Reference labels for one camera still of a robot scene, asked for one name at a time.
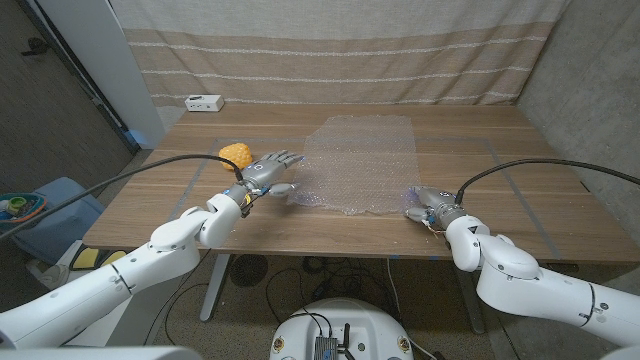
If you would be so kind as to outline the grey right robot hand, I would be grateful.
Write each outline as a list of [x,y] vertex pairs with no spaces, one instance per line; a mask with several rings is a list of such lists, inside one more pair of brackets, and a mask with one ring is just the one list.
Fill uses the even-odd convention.
[[415,222],[446,230],[454,220],[467,215],[450,192],[430,186],[412,186],[410,192],[418,198],[420,206],[407,209],[405,216]]

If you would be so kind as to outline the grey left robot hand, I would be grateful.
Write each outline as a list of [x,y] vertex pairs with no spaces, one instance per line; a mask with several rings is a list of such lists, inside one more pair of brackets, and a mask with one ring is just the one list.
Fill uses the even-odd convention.
[[223,194],[233,199],[238,205],[246,200],[247,195],[250,197],[259,197],[268,193],[274,196],[287,195],[296,186],[292,183],[278,183],[277,180],[289,167],[303,159],[303,155],[287,150],[268,153],[242,170],[242,180],[233,184]]

